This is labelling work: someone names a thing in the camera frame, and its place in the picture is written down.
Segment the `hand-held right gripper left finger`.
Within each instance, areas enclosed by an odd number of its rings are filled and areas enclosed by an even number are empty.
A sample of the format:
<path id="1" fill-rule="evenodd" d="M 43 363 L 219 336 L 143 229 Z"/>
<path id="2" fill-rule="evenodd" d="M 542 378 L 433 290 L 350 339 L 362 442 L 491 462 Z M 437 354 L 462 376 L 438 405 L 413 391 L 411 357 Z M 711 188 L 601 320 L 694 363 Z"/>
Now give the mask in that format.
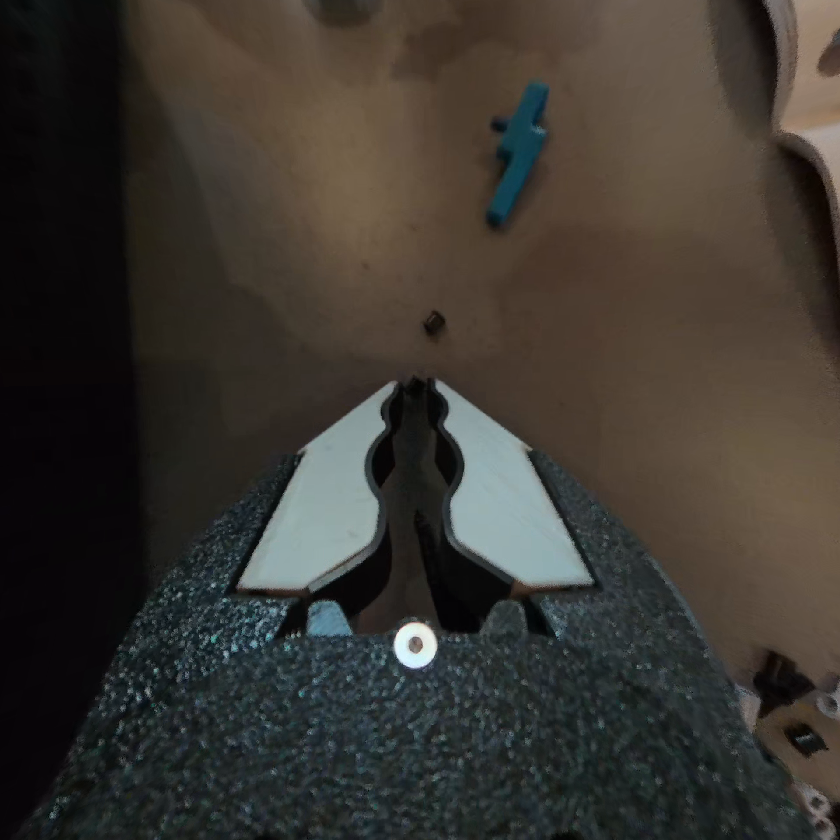
<path id="1" fill-rule="evenodd" d="M 299 451 L 238 594 L 332 601 L 348 618 L 375 601 L 392 568 L 382 487 L 402 413 L 403 388 L 390 381 Z"/>

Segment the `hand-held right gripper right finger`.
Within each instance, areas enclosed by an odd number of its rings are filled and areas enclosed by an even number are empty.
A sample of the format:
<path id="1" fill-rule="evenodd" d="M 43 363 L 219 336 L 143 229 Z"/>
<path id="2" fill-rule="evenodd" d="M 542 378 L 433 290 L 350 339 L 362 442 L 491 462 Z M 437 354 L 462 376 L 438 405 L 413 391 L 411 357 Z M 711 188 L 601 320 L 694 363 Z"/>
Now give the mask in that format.
<path id="1" fill-rule="evenodd" d="M 413 391 L 445 484 L 437 523 L 413 515 L 438 627 L 552 632 L 545 599 L 594 590 L 595 574 L 532 448 L 440 380 Z"/>

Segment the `blue beam with holes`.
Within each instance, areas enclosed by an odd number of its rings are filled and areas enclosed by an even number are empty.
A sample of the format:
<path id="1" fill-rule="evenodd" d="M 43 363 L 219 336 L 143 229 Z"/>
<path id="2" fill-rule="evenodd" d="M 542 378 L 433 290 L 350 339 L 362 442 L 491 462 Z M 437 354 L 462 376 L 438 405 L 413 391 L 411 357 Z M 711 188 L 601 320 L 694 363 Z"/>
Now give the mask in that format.
<path id="1" fill-rule="evenodd" d="M 525 88 L 510 117 L 494 117 L 490 121 L 491 129 L 500 135 L 496 156 L 503 163 L 503 172 L 486 210 L 491 227 L 499 228 L 507 222 L 539 158 L 548 135 L 541 120 L 549 95 L 549 85 L 533 81 Z"/>

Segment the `grey desk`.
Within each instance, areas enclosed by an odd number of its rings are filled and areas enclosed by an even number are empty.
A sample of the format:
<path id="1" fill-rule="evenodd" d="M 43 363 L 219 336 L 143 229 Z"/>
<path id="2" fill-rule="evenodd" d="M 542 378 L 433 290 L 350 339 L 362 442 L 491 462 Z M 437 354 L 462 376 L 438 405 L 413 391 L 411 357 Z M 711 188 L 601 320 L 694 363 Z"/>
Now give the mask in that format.
<path id="1" fill-rule="evenodd" d="M 128 2 L 156 586 L 274 455 L 441 377 L 647 545 L 736 679 L 838 670 L 838 370 L 706 2 Z M 508 220 L 494 117 L 549 85 Z M 430 338 L 423 321 L 441 312 Z"/>

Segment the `black perforated chair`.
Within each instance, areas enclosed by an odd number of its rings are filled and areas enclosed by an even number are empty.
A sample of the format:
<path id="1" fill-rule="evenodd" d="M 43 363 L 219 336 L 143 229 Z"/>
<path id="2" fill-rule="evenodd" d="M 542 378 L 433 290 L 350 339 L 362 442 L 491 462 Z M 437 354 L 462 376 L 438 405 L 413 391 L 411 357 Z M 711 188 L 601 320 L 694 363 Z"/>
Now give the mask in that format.
<path id="1" fill-rule="evenodd" d="M 144 592 L 121 12 L 1 3 L 2 836 Z"/>

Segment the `pile of small building pieces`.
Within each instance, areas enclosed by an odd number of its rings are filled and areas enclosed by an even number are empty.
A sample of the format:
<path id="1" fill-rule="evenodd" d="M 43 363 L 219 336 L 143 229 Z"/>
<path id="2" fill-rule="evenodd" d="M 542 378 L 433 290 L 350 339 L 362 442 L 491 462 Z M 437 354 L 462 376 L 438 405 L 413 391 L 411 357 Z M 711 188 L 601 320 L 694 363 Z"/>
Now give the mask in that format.
<path id="1" fill-rule="evenodd" d="M 735 682 L 741 714 L 815 838 L 839 838 L 838 670 L 812 677 L 772 649 Z"/>

